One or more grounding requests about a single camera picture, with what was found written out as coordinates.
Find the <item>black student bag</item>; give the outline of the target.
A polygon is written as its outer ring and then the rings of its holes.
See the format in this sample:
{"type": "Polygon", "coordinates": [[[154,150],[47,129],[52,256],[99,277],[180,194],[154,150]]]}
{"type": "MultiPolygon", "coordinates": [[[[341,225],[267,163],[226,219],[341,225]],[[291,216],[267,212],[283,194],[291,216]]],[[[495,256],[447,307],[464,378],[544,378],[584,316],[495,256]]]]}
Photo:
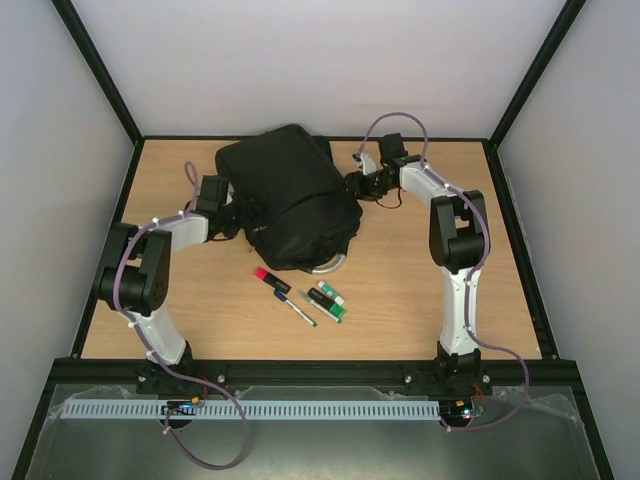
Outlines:
{"type": "Polygon", "coordinates": [[[302,126],[285,125],[223,147],[215,165],[251,208],[241,225],[269,268],[311,271],[347,254],[363,210],[302,126]]]}

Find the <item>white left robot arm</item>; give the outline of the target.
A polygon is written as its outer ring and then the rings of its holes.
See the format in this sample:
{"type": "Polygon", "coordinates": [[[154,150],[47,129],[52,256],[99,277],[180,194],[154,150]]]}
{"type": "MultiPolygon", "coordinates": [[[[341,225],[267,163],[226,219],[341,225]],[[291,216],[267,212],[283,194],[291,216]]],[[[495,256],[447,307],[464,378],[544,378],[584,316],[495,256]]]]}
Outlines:
{"type": "Polygon", "coordinates": [[[225,241],[261,213],[261,207],[218,175],[207,175],[177,213],[146,224],[117,222],[109,230],[92,294],[123,316],[148,360],[178,365],[188,350],[166,298],[171,257],[186,248],[225,241]]]}

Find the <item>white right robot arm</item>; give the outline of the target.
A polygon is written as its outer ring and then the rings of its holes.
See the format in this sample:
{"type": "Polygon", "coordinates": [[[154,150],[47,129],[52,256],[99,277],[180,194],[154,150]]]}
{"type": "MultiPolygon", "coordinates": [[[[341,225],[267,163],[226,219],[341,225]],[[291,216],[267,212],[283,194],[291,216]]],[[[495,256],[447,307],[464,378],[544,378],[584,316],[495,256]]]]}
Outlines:
{"type": "Polygon", "coordinates": [[[357,199],[377,201],[393,189],[414,195],[429,208],[428,245],[444,276],[444,321],[439,345],[452,358],[439,363],[436,379],[445,390],[460,390],[471,379],[461,357],[478,348],[476,341],[477,286],[490,252],[485,199],[477,190],[463,190],[445,180],[424,159],[410,155],[402,136],[378,142],[381,165],[360,148],[353,154],[358,167],[345,177],[357,199]]]}

